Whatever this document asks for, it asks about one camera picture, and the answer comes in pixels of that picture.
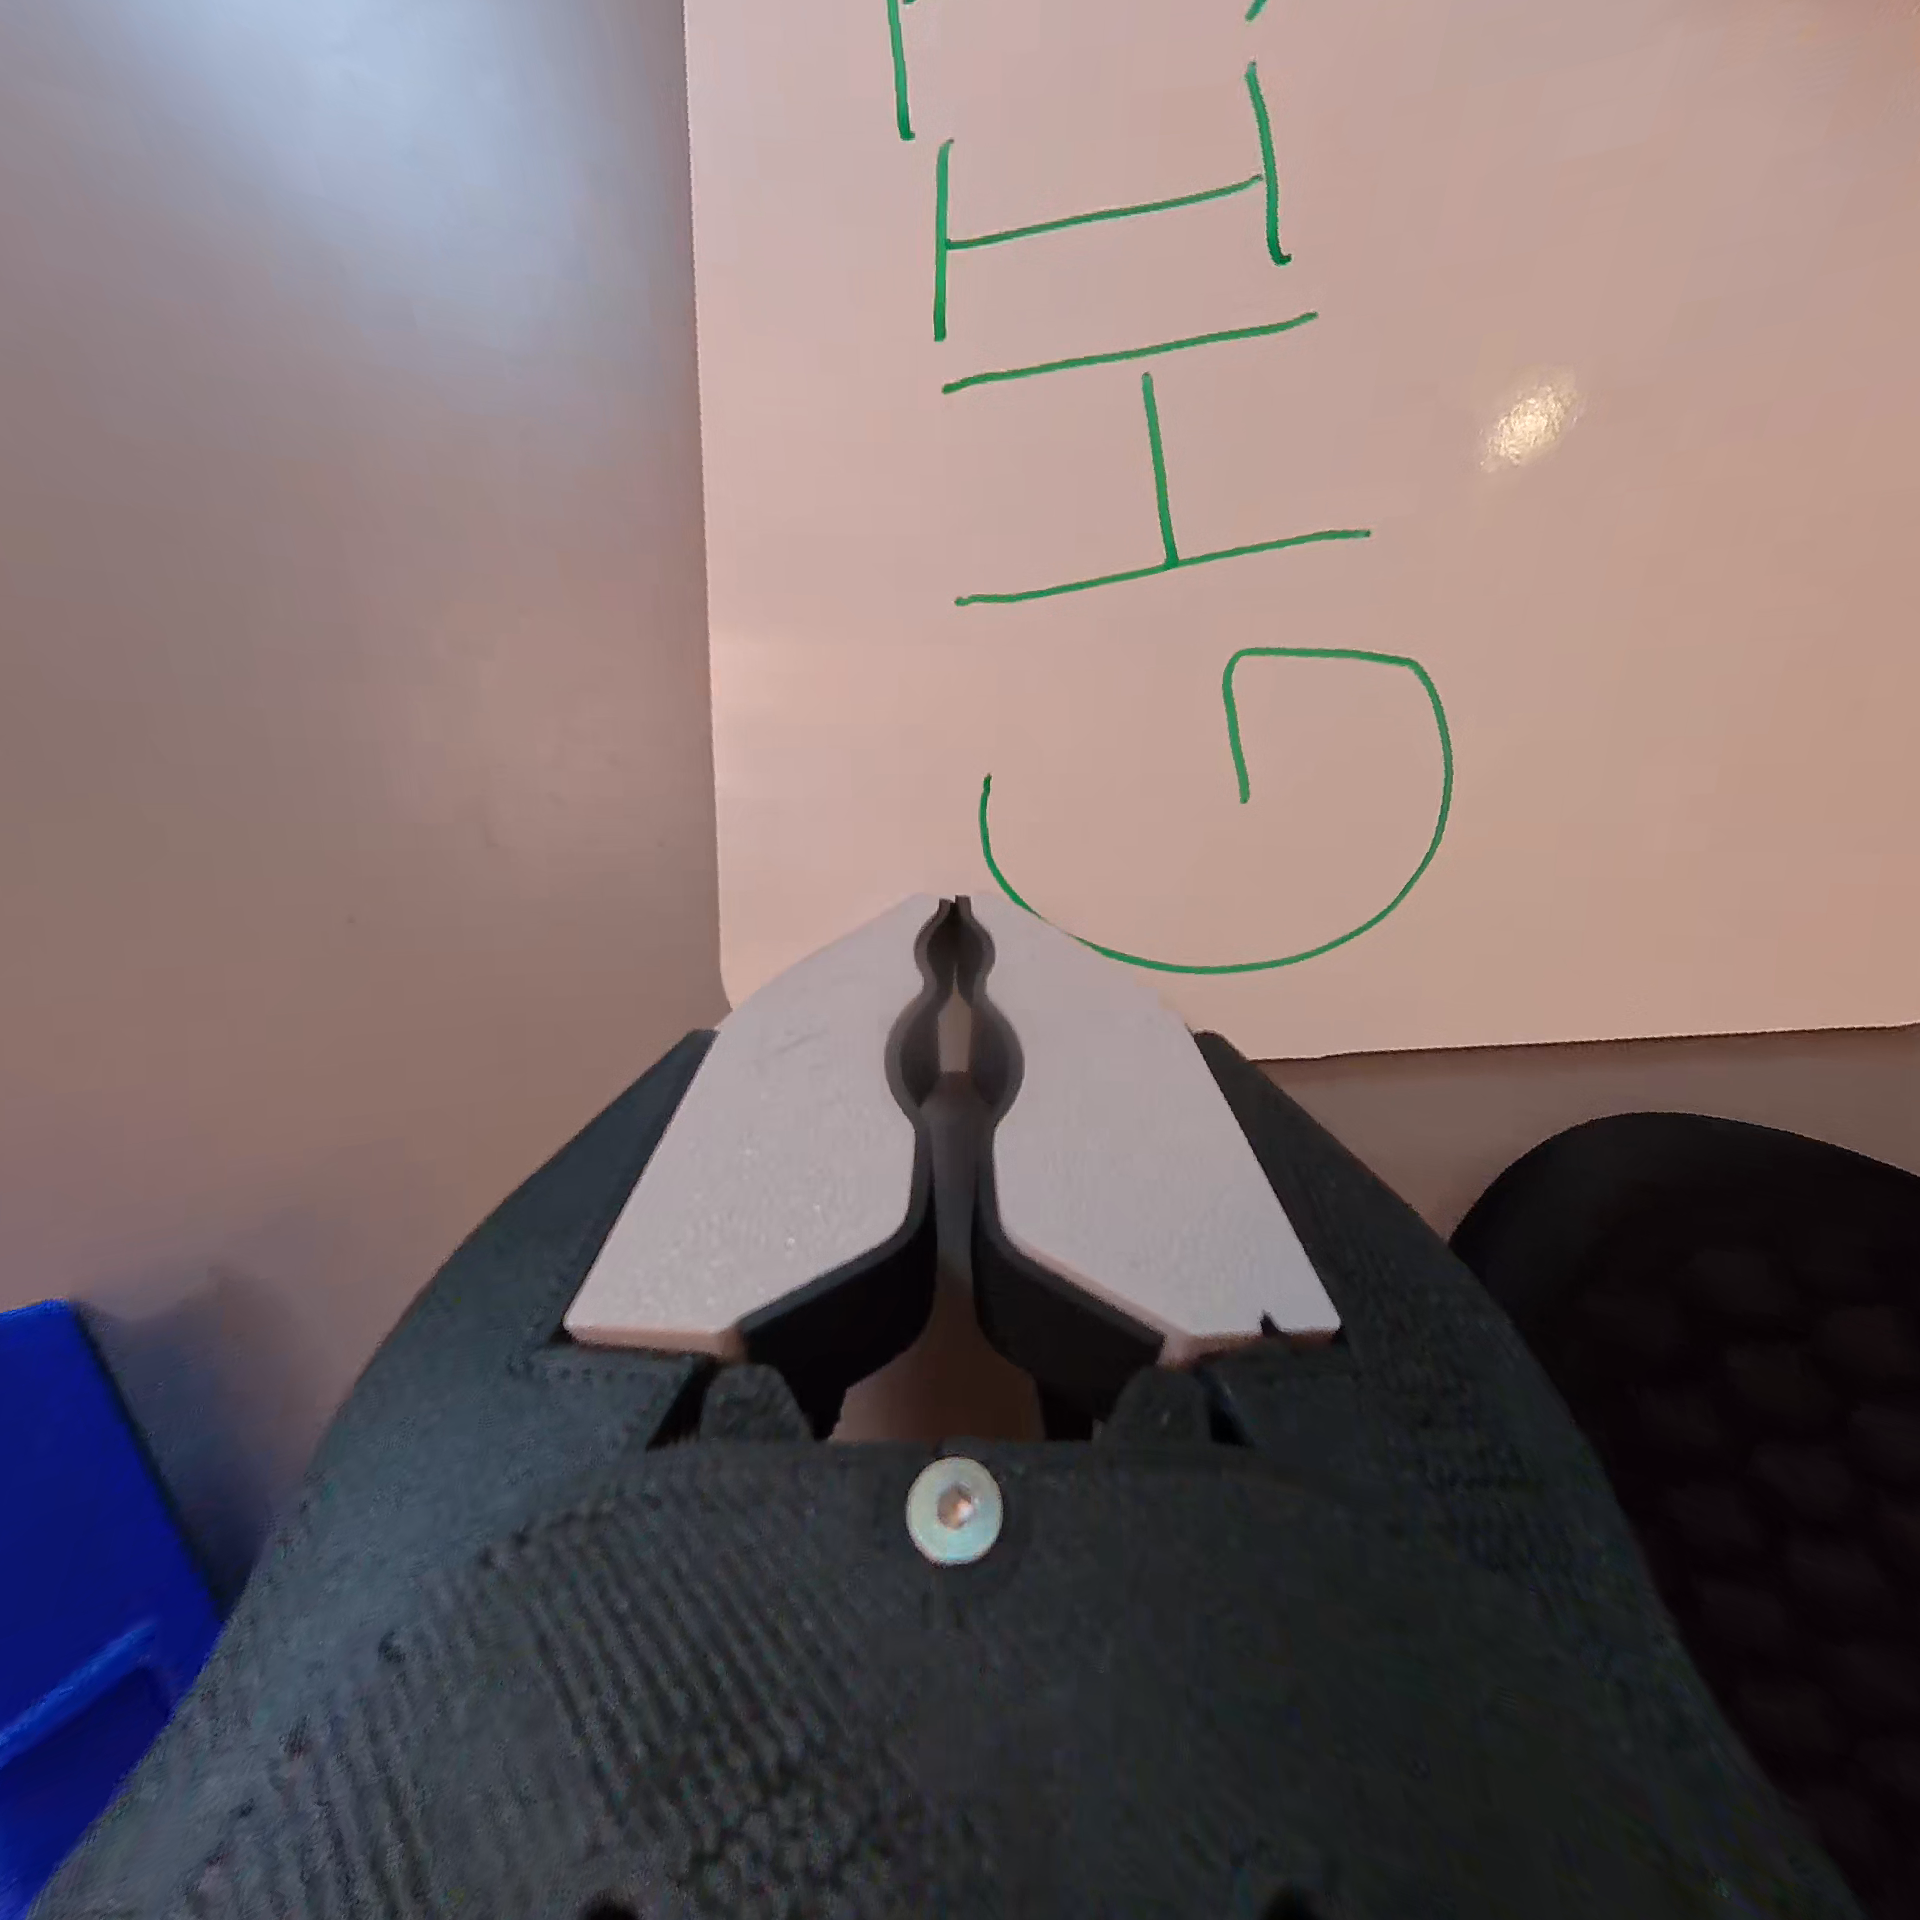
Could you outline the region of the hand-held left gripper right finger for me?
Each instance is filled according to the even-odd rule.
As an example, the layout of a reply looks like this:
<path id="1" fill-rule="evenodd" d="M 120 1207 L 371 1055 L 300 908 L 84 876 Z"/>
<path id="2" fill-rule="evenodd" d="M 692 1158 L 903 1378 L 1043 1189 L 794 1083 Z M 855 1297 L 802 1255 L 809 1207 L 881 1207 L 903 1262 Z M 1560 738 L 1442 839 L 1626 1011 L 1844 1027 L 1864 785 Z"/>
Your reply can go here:
<path id="1" fill-rule="evenodd" d="M 972 1305 L 1043 1415 L 1109 1421 L 1134 1376 L 1336 1344 L 1340 1312 L 1178 1011 L 1000 897 L 961 906 L 961 940 Z"/>

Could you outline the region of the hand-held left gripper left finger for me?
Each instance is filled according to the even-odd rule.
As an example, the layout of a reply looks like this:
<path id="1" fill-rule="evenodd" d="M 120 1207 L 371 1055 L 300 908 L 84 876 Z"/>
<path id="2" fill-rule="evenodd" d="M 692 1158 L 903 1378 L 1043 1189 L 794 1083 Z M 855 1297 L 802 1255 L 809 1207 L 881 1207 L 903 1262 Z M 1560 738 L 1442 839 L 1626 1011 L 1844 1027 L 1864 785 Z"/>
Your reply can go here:
<path id="1" fill-rule="evenodd" d="M 929 1334 L 941 922 L 946 906 L 907 897 L 713 1035 L 561 1312 L 581 1352 L 775 1362 L 802 1421 L 843 1421 Z"/>

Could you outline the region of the white whiteboard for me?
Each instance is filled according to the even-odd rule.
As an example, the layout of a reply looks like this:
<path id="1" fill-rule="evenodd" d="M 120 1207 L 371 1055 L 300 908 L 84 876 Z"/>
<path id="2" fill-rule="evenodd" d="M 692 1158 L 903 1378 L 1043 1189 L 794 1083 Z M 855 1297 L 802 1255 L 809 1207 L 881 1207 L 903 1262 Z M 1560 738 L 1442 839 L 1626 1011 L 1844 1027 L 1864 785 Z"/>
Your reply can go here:
<path id="1" fill-rule="evenodd" d="M 1916 1027 L 1916 8 L 684 8 L 718 961 Z"/>

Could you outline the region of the blue plastic bin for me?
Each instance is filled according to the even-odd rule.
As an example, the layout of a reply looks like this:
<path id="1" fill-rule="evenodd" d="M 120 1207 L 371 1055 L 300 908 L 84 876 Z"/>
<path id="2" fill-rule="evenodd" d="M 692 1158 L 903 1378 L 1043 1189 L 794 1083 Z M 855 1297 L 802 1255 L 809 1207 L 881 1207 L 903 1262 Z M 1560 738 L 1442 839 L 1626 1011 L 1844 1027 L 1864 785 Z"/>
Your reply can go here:
<path id="1" fill-rule="evenodd" d="M 208 1578 L 66 1305 L 0 1316 L 10 1853 L 52 1853 L 152 1747 L 214 1643 Z"/>

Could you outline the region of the black textured wrist pad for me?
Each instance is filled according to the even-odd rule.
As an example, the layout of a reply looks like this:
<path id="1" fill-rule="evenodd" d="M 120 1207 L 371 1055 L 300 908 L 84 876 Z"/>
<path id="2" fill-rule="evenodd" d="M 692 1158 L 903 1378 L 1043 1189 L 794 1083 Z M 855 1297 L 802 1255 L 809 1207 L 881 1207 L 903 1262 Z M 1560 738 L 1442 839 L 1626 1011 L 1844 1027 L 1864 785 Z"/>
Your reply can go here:
<path id="1" fill-rule="evenodd" d="M 1920 1915 L 1920 1178 L 1636 1109 L 1452 1246 L 1508 1312 L 1719 1710 L 1864 1915 Z"/>

